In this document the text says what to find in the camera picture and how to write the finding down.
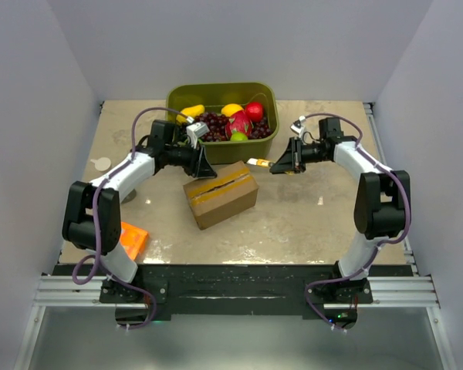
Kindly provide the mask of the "yellow utility knife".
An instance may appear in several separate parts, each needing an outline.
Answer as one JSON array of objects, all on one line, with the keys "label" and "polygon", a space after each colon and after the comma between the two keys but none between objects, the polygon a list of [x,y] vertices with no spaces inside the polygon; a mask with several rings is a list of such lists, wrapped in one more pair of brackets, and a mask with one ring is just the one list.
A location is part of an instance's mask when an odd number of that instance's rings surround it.
[{"label": "yellow utility knife", "polygon": [[271,168],[275,163],[270,160],[250,158],[247,160],[247,164],[257,167]]}]

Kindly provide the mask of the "brown taped cardboard box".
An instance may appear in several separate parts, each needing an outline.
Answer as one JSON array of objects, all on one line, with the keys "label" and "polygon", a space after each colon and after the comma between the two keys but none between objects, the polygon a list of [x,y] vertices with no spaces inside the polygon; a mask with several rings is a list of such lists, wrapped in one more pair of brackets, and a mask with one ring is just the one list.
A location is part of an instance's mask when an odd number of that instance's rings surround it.
[{"label": "brown taped cardboard box", "polygon": [[259,185],[238,161],[217,170],[216,178],[193,180],[183,190],[196,224],[205,230],[254,207]]}]

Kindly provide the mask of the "olive green plastic bin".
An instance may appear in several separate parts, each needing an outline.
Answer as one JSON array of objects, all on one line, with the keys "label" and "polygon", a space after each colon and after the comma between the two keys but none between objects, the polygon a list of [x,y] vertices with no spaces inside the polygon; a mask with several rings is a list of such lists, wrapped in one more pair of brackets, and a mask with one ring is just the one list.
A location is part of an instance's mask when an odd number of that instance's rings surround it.
[{"label": "olive green plastic bin", "polygon": [[166,99],[166,107],[178,111],[189,106],[204,105],[207,111],[219,112],[228,103],[244,106],[250,102],[261,103],[268,119],[271,135],[246,142],[204,142],[206,156],[211,164],[230,164],[239,160],[265,158],[272,141],[279,131],[278,110],[274,92],[260,82],[217,82],[182,85],[172,89]]}]

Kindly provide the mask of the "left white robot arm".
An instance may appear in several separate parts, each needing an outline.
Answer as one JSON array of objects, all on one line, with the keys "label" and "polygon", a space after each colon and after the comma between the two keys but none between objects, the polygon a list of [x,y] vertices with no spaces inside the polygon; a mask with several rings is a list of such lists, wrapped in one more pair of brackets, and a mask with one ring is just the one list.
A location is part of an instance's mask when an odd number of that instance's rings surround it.
[{"label": "left white robot arm", "polygon": [[127,302],[139,301],[144,283],[135,278],[137,263],[120,243],[120,204],[136,187],[166,166],[180,167],[193,178],[215,178],[199,139],[209,132],[204,123],[189,122],[187,140],[176,141],[177,125],[163,120],[152,123],[150,133],[136,143],[123,162],[90,182],[76,181],[69,188],[62,236],[94,259],[93,276],[105,267],[120,279],[117,293]]}]

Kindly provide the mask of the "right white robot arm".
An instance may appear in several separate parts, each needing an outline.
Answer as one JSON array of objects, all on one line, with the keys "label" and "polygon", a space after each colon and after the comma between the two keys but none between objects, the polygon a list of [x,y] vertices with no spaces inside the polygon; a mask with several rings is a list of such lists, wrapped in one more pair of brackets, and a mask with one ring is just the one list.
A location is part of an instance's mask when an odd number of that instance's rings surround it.
[{"label": "right white robot arm", "polygon": [[353,281],[366,278],[382,247],[398,244],[411,225],[411,182],[408,172],[392,170],[362,146],[363,131],[332,113],[300,116],[290,129],[285,152],[271,174],[303,173],[309,163],[333,162],[358,181],[353,220],[357,232],[337,262],[340,276],[327,281],[330,297],[347,302],[356,293]]}]

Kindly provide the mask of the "red grape bunch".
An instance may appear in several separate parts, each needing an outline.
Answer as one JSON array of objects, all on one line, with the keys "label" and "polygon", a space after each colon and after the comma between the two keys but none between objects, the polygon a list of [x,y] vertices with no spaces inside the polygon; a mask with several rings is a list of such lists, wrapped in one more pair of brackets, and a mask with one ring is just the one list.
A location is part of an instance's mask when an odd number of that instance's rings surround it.
[{"label": "red grape bunch", "polygon": [[195,122],[204,123],[208,127],[208,132],[200,140],[204,142],[222,142],[227,141],[226,125],[228,117],[223,114],[214,112],[204,112],[194,118]]}]

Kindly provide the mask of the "green lime fruit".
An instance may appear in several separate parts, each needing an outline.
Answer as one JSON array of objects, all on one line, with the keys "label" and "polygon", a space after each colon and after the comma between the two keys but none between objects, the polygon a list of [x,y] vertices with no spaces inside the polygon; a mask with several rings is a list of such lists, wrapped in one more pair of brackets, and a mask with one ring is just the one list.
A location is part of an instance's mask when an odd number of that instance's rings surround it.
[{"label": "green lime fruit", "polygon": [[231,142],[245,142],[248,141],[248,136],[242,132],[235,132],[230,136]]}]

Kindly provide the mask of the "yellow mango fruit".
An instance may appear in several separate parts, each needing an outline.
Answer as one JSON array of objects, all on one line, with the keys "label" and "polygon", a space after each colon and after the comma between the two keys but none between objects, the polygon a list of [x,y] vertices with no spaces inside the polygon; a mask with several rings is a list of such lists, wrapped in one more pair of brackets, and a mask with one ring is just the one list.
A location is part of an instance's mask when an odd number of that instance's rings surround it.
[{"label": "yellow mango fruit", "polygon": [[176,117],[177,123],[179,125],[183,123],[193,123],[194,119],[197,116],[200,116],[204,112],[205,112],[204,105],[186,107],[177,114],[177,117]]}]

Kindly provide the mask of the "red apple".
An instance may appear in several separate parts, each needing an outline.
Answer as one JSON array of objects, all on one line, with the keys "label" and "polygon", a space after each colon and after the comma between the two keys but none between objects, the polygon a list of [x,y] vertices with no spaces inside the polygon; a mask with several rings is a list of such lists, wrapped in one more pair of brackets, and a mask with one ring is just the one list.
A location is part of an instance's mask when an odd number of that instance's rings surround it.
[{"label": "red apple", "polygon": [[264,107],[259,102],[250,102],[245,106],[245,113],[253,123],[259,123],[264,117]]}]

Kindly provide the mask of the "yellow lemon fruit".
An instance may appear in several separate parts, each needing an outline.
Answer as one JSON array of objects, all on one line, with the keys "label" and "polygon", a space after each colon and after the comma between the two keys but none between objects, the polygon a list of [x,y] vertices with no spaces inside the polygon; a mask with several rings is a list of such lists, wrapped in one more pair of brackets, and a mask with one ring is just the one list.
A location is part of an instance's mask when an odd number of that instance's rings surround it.
[{"label": "yellow lemon fruit", "polygon": [[221,114],[227,117],[233,116],[235,113],[243,111],[243,107],[236,103],[229,103],[221,109]]}]

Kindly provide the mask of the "orange patterned block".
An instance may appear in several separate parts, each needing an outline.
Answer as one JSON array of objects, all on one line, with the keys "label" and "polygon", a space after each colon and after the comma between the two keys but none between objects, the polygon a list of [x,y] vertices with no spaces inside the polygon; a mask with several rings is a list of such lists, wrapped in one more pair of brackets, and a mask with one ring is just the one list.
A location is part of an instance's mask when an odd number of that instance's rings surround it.
[{"label": "orange patterned block", "polygon": [[126,222],[121,223],[120,244],[128,257],[135,261],[145,250],[150,234]]}]

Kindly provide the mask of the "bottle with beige cap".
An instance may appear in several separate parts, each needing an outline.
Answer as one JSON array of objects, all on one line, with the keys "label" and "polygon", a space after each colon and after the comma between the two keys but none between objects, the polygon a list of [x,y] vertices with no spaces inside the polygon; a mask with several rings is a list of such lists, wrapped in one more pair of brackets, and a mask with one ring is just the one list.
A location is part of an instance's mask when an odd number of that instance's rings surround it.
[{"label": "bottle with beige cap", "polygon": [[99,171],[101,173],[106,173],[112,167],[111,160],[108,157],[90,159],[90,162],[94,165],[94,168],[96,169],[96,171]]}]

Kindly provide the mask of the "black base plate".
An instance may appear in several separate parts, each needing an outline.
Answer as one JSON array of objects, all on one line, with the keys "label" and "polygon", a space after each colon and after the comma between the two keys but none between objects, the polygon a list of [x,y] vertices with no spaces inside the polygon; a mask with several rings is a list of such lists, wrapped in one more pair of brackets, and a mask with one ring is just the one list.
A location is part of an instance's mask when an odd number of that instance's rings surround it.
[{"label": "black base plate", "polygon": [[99,299],[117,304],[118,324],[175,315],[289,315],[317,319],[327,304],[345,304],[328,315],[334,323],[355,322],[358,304],[373,295],[366,278],[341,281],[336,265],[143,264],[130,288],[99,272]]}]

